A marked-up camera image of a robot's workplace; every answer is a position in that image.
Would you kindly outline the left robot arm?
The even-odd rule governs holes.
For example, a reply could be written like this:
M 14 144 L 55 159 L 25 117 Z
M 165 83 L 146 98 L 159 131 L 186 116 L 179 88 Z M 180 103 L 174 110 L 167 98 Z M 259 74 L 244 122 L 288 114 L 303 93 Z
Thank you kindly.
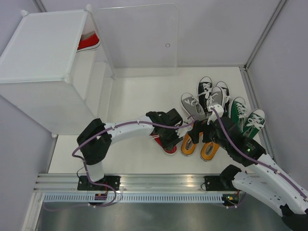
M 104 123 L 97 118 L 77 137 L 78 147 L 72 156 L 84 164 L 88 185 L 96 191 L 106 184 L 103 160 L 111 145 L 137 136 L 150 136 L 168 152 L 183 140 L 189 125 L 176 109 L 168 112 L 150 111 L 134 120 L 122 123 Z

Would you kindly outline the red sneaker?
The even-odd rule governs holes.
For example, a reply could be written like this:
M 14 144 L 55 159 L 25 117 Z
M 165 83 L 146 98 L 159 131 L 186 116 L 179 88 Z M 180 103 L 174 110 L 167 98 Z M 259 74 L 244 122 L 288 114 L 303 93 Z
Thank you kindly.
M 94 50 L 100 46 L 100 38 L 95 31 L 81 35 L 77 52 Z
M 175 145 L 167 145 L 163 138 L 158 136 L 157 134 L 150 135 L 152 139 L 159 145 L 159 147 L 163 150 L 163 152 L 169 156 L 174 155 L 177 152 L 177 147 Z

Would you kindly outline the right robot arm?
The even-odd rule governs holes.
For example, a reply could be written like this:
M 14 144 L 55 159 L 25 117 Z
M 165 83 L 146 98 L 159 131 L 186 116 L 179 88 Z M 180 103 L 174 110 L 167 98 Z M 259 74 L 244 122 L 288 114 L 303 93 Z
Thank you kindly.
M 214 142 L 226 150 L 237 163 L 249 168 L 266 185 L 249 180 L 248 175 L 238 167 L 229 165 L 221 173 L 220 185 L 225 190 L 233 187 L 260 200 L 281 218 L 283 223 L 293 231 L 308 229 L 308 192 L 287 175 L 266 150 L 254 139 L 241 134 L 237 125 L 228 117 L 214 122 L 196 121 L 188 132 L 193 143 Z

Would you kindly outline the grey sneaker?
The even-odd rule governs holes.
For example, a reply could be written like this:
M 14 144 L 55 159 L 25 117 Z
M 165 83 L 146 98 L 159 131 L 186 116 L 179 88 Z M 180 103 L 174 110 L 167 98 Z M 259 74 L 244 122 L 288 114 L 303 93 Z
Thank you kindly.
M 210 96 L 206 101 L 207 108 L 219 104 L 220 106 L 224 107 L 226 103 L 226 93 L 223 88 L 221 87 L 214 87 Z
M 206 119 L 206 114 L 203 107 L 199 103 L 198 99 L 192 94 L 187 92 L 182 94 L 180 103 L 184 111 L 192 116 L 193 119 L 200 121 Z

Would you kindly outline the transparent cabinet door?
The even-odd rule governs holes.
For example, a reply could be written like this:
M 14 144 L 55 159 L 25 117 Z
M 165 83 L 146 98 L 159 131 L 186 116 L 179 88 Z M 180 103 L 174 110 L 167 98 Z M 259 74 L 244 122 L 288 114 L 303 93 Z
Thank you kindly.
M 97 9 L 94 20 L 116 77 L 173 75 L 180 11 L 175 4 Z

